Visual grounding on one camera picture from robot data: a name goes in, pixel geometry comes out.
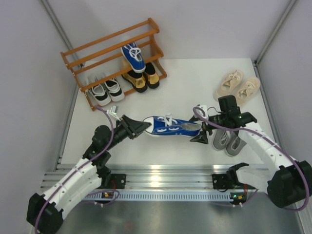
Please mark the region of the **gold loafer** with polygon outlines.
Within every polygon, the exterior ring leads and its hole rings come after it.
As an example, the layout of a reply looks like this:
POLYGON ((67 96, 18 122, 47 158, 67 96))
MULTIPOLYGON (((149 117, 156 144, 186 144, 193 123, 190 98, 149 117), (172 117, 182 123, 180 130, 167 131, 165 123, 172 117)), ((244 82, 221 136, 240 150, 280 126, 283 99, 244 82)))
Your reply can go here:
POLYGON ((147 82, 142 73, 136 73, 133 69, 121 75, 139 93, 147 90, 147 82))
POLYGON ((151 62, 145 64, 143 75, 147 80, 149 88, 156 89, 159 86, 159 76, 151 62))

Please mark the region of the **black white sneaker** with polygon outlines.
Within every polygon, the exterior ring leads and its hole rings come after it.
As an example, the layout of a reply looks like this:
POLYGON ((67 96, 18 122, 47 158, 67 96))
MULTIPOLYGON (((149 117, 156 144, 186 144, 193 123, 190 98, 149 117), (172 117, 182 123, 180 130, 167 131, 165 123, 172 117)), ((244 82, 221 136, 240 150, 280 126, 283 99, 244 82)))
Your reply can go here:
POLYGON ((111 102, 110 96, 101 84, 90 88, 88 91, 100 106, 105 106, 111 102))
POLYGON ((116 78, 107 80, 104 85, 113 102, 119 102, 125 98, 125 94, 121 88, 121 85, 116 78))

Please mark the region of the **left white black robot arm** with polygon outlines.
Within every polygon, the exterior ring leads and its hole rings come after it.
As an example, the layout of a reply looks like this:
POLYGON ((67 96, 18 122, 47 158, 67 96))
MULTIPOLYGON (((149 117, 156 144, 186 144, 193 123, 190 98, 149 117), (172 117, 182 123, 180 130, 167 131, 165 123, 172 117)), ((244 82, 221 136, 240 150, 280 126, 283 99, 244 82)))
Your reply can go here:
POLYGON ((106 167, 109 150, 124 139, 134 139, 151 126, 149 122, 133 120, 123 115, 116 127, 100 125, 92 143, 78 163, 50 189, 35 193, 29 199, 26 220, 38 234, 55 234, 67 215, 92 191, 111 183, 106 167))

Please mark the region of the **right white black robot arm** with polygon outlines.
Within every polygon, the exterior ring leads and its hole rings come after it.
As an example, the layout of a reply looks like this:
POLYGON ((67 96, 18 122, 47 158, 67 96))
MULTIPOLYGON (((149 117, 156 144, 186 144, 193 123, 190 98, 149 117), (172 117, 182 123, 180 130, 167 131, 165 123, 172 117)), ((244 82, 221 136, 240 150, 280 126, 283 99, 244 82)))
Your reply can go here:
POLYGON ((214 129, 233 132, 245 142, 268 168, 268 173, 253 168, 248 163, 239 163, 227 170, 228 183, 234 188, 250 185, 265 193, 277 207, 289 210, 304 210, 312 195, 312 167, 307 161, 297 161, 273 142, 262 130, 257 119, 249 112, 242 113, 233 95, 218 99, 220 114, 209 116, 208 109, 196 106, 194 117, 201 120, 209 134, 214 129))

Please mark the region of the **blue canvas sneaker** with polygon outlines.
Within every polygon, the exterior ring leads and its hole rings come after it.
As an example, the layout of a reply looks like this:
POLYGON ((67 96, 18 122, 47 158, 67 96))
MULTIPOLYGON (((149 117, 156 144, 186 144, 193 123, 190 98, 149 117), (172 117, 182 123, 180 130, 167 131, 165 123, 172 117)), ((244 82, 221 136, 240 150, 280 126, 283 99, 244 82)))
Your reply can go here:
POLYGON ((165 116, 150 116, 143 119, 150 126, 145 132, 151 136, 186 136, 195 137, 202 129, 201 124, 193 121, 173 118, 171 114, 165 116))
POLYGON ((141 49, 135 42, 122 46, 121 52, 134 72, 143 73, 145 71, 146 65, 141 54, 141 49))

